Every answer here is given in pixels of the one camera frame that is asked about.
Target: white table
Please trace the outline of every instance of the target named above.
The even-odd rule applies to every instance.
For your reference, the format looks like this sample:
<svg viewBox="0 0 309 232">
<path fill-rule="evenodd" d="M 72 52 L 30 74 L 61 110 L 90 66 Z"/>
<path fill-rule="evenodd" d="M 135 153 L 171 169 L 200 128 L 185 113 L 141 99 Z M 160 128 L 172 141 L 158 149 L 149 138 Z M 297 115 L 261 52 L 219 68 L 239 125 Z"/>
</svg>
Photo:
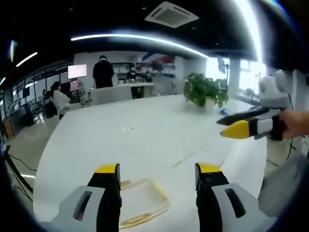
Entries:
<svg viewBox="0 0 309 232">
<path fill-rule="evenodd" d="M 230 100 L 232 112 L 250 105 Z M 206 115 L 172 95 L 99 105 L 68 112 L 43 152 L 34 183 L 37 219 L 50 221 L 59 203 L 93 171 L 120 163 L 121 180 L 150 177 L 169 195 L 171 208 L 128 231 L 199 231 L 196 162 L 220 165 L 230 183 L 258 197 L 266 165 L 266 139 L 223 138 L 216 111 Z"/>
<path fill-rule="evenodd" d="M 152 97 L 154 91 L 154 83 L 148 82 L 136 82 L 136 83 L 124 83 L 119 84 L 120 86 L 129 86 L 129 87 L 144 87 L 144 97 Z"/>
</svg>

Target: black ceiling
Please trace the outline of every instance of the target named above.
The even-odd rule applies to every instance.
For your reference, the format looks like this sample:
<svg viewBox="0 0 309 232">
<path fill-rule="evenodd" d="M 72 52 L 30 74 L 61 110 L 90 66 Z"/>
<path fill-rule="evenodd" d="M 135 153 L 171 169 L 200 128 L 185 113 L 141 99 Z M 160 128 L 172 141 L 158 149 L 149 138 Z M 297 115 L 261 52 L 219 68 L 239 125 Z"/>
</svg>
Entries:
<svg viewBox="0 0 309 232">
<path fill-rule="evenodd" d="M 74 36 L 131 32 L 134 34 L 164 37 L 189 47 L 209 50 L 223 56 L 255 58 L 253 43 L 233 0 L 170 0 L 199 17 L 199 20 L 177 29 L 168 28 L 144 18 L 162 1 L 108 1 L 78 6 L 8 6 L 0 14 L 0 77 L 7 76 L 1 86 L 6 88 L 18 79 L 54 61 L 73 57 L 74 53 L 99 50 L 147 50 L 166 52 L 160 46 L 111 39 L 91 39 L 71 42 Z M 270 66 L 309 71 L 307 66 L 307 41 L 309 30 L 306 16 L 306 1 L 282 1 L 282 5 L 294 21 L 289 26 L 266 0 L 250 0 L 258 17 L 262 34 L 264 60 Z M 18 46 L 14 63 L 8 59 L 11 40 Z M 23 58 L 38 52 L 19 68 L 15 65 Z M 168 53 L 179 54 L 169 50 Z"/>
</svg>

